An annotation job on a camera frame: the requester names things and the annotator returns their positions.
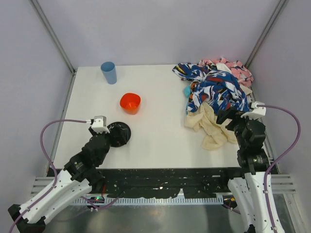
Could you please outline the turquoise cloth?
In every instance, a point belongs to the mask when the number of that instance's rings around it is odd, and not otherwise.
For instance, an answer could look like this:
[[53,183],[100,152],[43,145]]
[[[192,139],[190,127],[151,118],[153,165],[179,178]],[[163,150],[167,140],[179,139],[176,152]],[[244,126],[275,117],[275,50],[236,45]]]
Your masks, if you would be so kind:
[[186,86],[184,89],[183,89],[183,93],[185,95],[186,98],[189,98],[190,97],[190,94],[191,94],[191,88],[190,86]]

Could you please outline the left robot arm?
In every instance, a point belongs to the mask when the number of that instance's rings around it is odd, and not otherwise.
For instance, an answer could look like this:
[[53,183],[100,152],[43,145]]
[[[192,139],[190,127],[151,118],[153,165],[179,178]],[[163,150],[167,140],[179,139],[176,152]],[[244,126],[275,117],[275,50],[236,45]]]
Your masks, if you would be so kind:
[[92,134],[81,151],[70,158],[54,180],[22,205],[13,204],[8,212],[13,226],[21,233],[41,233],[46,225],[74,200],[88,193],[101,193],[105,180],[97,168],[111,147],[128,143],[131,129],[123,122],[108,125],[108,131]]

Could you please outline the blue white patterned cloth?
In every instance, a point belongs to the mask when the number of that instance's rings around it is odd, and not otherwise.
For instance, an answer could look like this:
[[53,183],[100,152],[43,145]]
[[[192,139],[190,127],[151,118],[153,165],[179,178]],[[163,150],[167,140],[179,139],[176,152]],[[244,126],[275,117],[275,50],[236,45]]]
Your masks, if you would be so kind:
[[217,70],[215,66],[179,63],[173,68],[173,73],[183,81],[199,83],[193,102],[187,105],[188,112],[196,112],[204,102],[213,108],[214,114],[231,107],[243,112],[250,110],[246,93],[238,79],[229,72]]

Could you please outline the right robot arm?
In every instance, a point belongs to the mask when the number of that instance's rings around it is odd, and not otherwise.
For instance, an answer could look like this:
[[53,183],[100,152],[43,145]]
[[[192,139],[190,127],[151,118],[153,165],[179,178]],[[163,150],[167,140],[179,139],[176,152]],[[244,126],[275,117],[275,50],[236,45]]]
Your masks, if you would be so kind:
[[238,163],[242,169],[239,177],[229,178],[228,189],[233,194],[245,224],[246,233],[282,233],[271,186],[270,162],[263,149],[265,126],[247,113],[234,108],[220,110],[216,122],[224,123],[233,131],[239,149]]

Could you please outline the cream cloth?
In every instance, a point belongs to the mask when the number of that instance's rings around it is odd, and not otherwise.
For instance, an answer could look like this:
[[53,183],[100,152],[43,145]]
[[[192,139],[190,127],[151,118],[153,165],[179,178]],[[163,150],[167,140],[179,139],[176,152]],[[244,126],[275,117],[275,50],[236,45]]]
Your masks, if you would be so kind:
[[217,116],[214,114],[213,108],[207,103],[203,103],[196,112],[187,112],[184,125],[196,132],[201,129],[205,131],[206,136],[201,144],[205,150],[216,150],[227,142],[237,144],[234,132],[225,128],[231,119],[226,119],[221,124],[217,124],[216,120]]

